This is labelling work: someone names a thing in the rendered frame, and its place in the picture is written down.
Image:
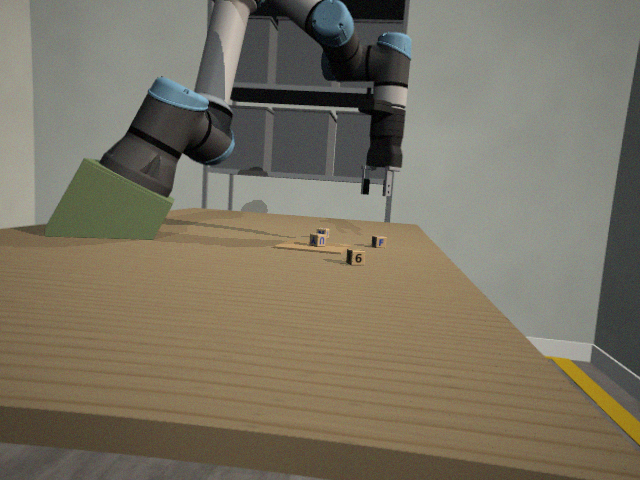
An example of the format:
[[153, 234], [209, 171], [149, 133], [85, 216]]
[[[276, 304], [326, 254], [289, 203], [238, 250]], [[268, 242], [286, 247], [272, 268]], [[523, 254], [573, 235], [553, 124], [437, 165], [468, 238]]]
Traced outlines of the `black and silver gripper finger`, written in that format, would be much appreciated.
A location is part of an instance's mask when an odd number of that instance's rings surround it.
[[369, 195], [369, 185], [370, 185], [370, 170], [376, 170], [374, 166], [366, 166], [361, 165], [362, 172], [362, 185], [361, 185], [361, 194]]
[[400, 171], [399, 167], [385, 166], [385, 180], [383, 184], [383, 196], [391, 196], [393, 171]]

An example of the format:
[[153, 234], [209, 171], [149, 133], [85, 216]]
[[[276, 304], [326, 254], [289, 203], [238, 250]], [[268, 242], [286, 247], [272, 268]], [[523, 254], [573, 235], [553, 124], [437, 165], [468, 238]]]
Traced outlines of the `tan flat mat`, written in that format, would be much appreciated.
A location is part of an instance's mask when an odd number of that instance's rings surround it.
[[323, 247], [310, 246], [310, 241], [303, 240], [289, 240], [274, 246], [274, 248], [278, 249], [288, 249], [288, 250], [299, 250], [299, 251], [309, 251], [309, 252], [320, 252], [320, 253], [330, 253], [330, 254], [342, 254], [351, 245], [347, 244], [336, 244], [336, 243], [325, 243]]

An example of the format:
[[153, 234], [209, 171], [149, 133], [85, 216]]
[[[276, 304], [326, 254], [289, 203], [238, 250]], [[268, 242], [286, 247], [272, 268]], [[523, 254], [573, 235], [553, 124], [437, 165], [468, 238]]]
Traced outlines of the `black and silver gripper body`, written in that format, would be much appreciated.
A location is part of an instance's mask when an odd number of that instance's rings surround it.
[[401, 144], [406, 112], [403, 109], [406, 107], [407, 88], [376, 86], [373, 88], [373, 99], [371, 89], [367, 88], [367, 97], [359, 100], [358, 106], [361, 113], [372, 115], [366, 165], [401, 168]]

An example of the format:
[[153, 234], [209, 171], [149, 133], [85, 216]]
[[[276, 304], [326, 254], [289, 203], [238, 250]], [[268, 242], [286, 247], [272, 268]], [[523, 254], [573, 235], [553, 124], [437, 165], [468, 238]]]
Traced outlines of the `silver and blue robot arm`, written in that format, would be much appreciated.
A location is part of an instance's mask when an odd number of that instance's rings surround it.
[[[168, 198], [182, 153], [203, 165], [226, 160], [235, 145], [229, 101], [247, 21], [264, 1], [213, 0], [195, 90], [156, 79], [124, 137], [99, 163]], [[339, 0], [268, 1], [321, 45], [326, 80], [408, 89], [411, 39], [406, 34], [384, 33], [376, 45], [360, 46], [351, 14]]]

